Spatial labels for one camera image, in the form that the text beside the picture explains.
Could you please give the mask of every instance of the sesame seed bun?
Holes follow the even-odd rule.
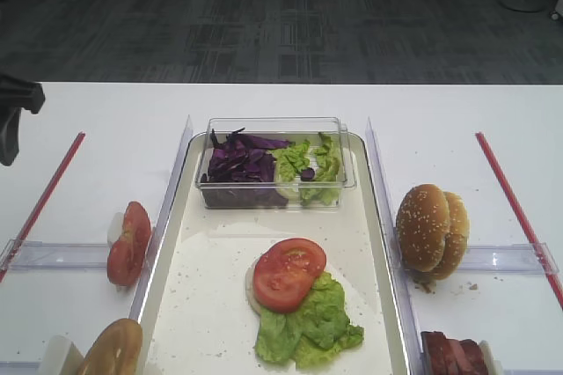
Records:
[[[405,264],[442,280],[464,257],[469,218],[461,197],[433,184],[411,189],[397,214],[398,242]]]
[[[420,272],[434,269],[450,232],[450,207],[443,191],[433,184],[412,188],[398,208],[397,232],[403,261]]]
[[[446,247],[442,260],[430,271],[435,280],[443,280],[454,272],[464,258],[469,238],[469,218],[461,197],[444,192],[450,207],[450,232],[446,235]]]

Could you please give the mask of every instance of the bun bottom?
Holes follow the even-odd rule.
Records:
[[[254,296],[254,288],[252,287],[252,280],[254,278],[254,269],[256,268],[256,263],[258,263],[258,259],[252,263],[250,268],[246,270],[245,275],[245,293],[246,293],[246,300],[248,300],[248,304],[250,307],[260,315],[261,312],[261,305],[256,300]]]
[[[143,345],[143,329],[127,318],[110,324],[96,339],[77,375],[134,375]]]

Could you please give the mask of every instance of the purple cabbage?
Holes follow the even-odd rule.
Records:
[[[312,181],[315,178],[315,170],[312,168],[305,168],[301,171],[301,181]]]
[[[287,148],[289,142],[242,134],[243,130],[233,131],[223,143],[219,143],[215,131],[211,130],[214,149],[201,183],[274,181],[275,158],[267,151]],[[202,192],[211,208],[283,207],[288,203],[287,198],[272,188],[218,188]]]

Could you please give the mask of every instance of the lettuce leaf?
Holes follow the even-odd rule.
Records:
[[[276,159],[276,181],[291,182],[302,170],[309,167],[310,161],[305,157],[309,146],[309,141],[305,140],[285,149],[272,151],[272,155]]]
[[[324,272],[299,309],[276,313],[262,308],[256,354],[264,361],[298,368],[331,362],[344,349],[363,342],[363,328],[350,325],[344,309],[344,290]]]
[[[318,133],[318,135],[321,145],[313,151],[318,165],[313,181],[336,181],[340,170],[339,148],[335,146],[330,136],[323,133]],[[340,196],[338,188],[304,188],[300,193],[303,206],[308,206],[313,201],[320,201],[328,206],[338,200]]]

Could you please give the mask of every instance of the ham slice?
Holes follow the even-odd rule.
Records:
[[[442,354],[442,337],[442,333],[422,333],[422,340],[426,345],[426,355],[427,360],[430,363],[432,375],[448,375],[446,363],[444,362]]]
[[[443,336],[443,344],[442,344],[443,360],[444,363],[446,363],[446,370],[448,371],[448,375],[461,375],[461,372],[457,369],[456,356],[454,355],[454,351],[451,348],[451,344],[445,335],[442,336]]]
[[[464,349],[461,347],[461,343],[458,340],[448,340],[451,349],[456,357],[457,368],[459,369],[460,375],[476,375],[477,372],[473,368],[473,365],[465,355]]]
[[[462,340],[459,343],[478,375],[489,375],[481,347],[473,340]]]

